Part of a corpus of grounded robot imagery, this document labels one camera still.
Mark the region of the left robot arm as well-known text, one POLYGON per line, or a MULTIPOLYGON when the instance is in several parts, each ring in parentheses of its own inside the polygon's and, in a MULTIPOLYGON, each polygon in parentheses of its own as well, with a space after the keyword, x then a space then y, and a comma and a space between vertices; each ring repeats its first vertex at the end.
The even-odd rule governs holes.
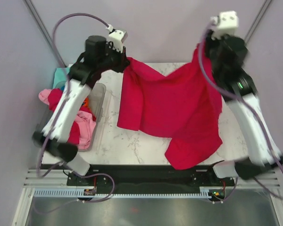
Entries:
POLYGON ((68 142, 73 122, 79 109, 90 94, 95 83, 105 71, 122 73, 130 64, 126 58, 124 41, 126 33, 116 30, 107 38, 93 35, 85 41, 85 51, 70 67, 63 94, 49 122, 41 131, 33 133, 33 140, 59 158, 66 166, 78 174, 83 185, 90 185, 94 173, 90 165, 78 153, 78 147, 68 142))

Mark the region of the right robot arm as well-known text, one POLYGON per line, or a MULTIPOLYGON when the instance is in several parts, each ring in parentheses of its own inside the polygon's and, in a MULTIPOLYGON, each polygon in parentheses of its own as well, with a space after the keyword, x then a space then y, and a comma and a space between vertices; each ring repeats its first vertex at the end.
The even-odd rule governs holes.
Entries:
POLYGON ((243 39, 233 35, 213 37, 209 31, 204 53, 211 61, 213 85, 234 114, 244 136, 248 156, 222 161, 206 175, 211 185, 218 185, 227 177, 253 179, 276 168, 283 168, 283 153, 274 143, 263 118, 257 88, 244 71, 243 61, 248 54, 243 39))

